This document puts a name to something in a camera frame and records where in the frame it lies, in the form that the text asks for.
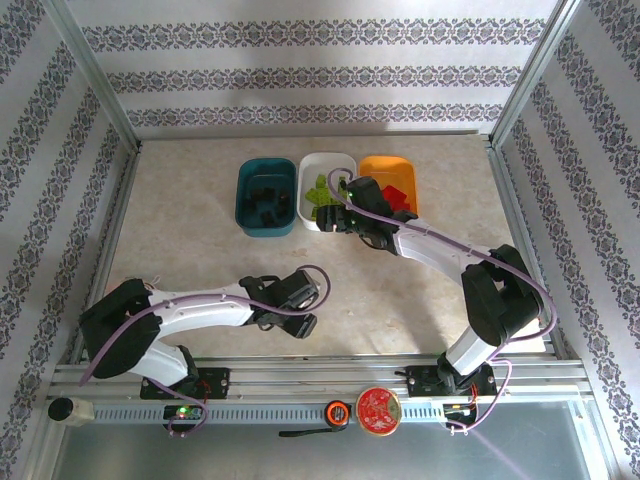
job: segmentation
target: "aluminum frame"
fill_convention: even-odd
[[[502,403],[567,402],[576,427],[580,445],[592,478],[615,478],[615,459],[603,448],[607,442],[593,425],[593,411],[585,405],[594,397],[586,371],[580,360],[558,360],[551,354],[505,356],[514,365],[513,375]],[[437,422],[437,409],[443,403],[466,403],[467,396],[439,398],[411,398],[405,379],[396,375],[408,365],[435,365],[433,355],[367,355],[331,357],[225,357],[196,360],[199,367],[225,367],[231,369],[229,393],[226,400],[210,400],[211,412],[226,411],[210,423],[258,424],[245,418],[243,412],[269,412],[289,410],[317,410],[335,398],[354,403],[368,386],[380,385],[393,390],[402,402],[405,412],[411,414],[408,422]],[[133,374],[91,381],[78,387],[84,365],[59,365],[53,375],[48,401],[59,396],[74,396],[94,403],[97,411],[110,410],[111,416],[101,415],[100,423],[130,424],[142,407],[159,410],[163,405],[180,404],[178,400],[145,401],[139,398],[141,379]],[[495,366],[497,384],[504,381],[506,368]],[[480,397],[487,404],[491,396]],[[425,412],[425,408],[434,408]],[[300,423],[299,419],[277,416],[272,423]],[[45,415],[38,427],[40,441],[31,451],[27,479],[49,479],[65,442],[65,427],[50,421]]]
[[[527,224],[522,215],[522,210],[520,210],[518,197],[516,196],[516,191],[509,177],[502,152],[494,149],[491,145],[487,145],[486,150],[514,246],[520,252],[531,277],[540,285],[544,285],[542,270],[540,270],[540,265],[536,259]],[[545,308],[543,318],[545,321],[549,321],[550,312],[547,308]],[[553,351],[559,359],[568,359],[571,357],[557,328],[551,331],[549,338],[553,345]]]
[[[131,197],[131,191],[133,190],[133,183],[136,176],[136,170],[138,169],[138,162],[140,161],[141,150],[142,147],[138,149],[135,158],[127,166],[128,171],[125,172],[122,190],[117,197],[112,199],[112,201],[115,202],[114,216],[111,224],[107,226],[108,230],[105,237],[105,248],[98,260],[96,274],[94,281],[91,284],[91,291],[87,300],[89,305],[93,305],[102,298],[107,287],[111,264],[113,263],[113,257],[116,253],[116,247],[118,246],[118,237],[122,230],[122,224],[124,223],[124,217],[127,212],[127,205],[129,204],[129,198]],[[71,354],[69,356],[72,364],[76,364],[81,361],[83,350],[84,341],[82,339],[82,334],[79,333],[74,345],[72,345]]]
[[[499,148],[509,135],[511,127],[547,68],[558,43],[560,43],[581,3],[582,0],[561,0],[551,12],[540,41],[522,69],[522,74],[509,95],[491,135],[489,135],[493,147]]]
[[[136,149],[140,145],[140,139],[135,134],[126,110],[118,100],[116,92],[76,23],[66,0],[42,0],[42,6],[86,75],[89,85],[105,108],[118,135],[127,144],[129,150]]]

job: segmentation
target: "beige table surface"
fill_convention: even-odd
[[[475,135],[149,141],[109,284],[160,275],[162,290],[204,290],[247,275],[282,278],[313,263],[327,270],[334,292],[317,311],[309,338],[296,340],[278,328],[211,327],[164,341],[183,344],[199,357],[441,353],[467,327],[467,316],[462,289],[440,272],[371,250],[354,235],[310,232],[299,219],[281,238],[250,238],[236,225],[243,162],[281,156],[298,164],[322,151],[344,152],[356,162],[368,155],[406,157],[415,165],[427,222],[473,243],[511,243],[484,146]],[[517,345],[518,351],[544,350],[541,340]]]

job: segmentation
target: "red lid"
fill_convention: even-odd
[[[402,407],[395,393],[382,387],[365,390],[356,403],[362,428],[374,435],[389,435],[398,428]]]

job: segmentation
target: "white bin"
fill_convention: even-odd
[[[311,212],[315,206],[304,198],[305,194],[316,186],[318,175],[326,175],[327,181],[329,172],[334,168],[348,168],[353,172],[354,178],[358,175],[356,161],[345,153],[310,153],[302,159],[298,167],[298,216],[302,223],[309,230],[319,232],[316,222],[311,220]],[[333,186],[338,188],[339,177],[346,174],[335,175]]]

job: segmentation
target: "teal bin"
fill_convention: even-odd
[[[286,158],[254,158],[238,173],[236,223],[250,237],[284,237],[293,230],[296,166]]]

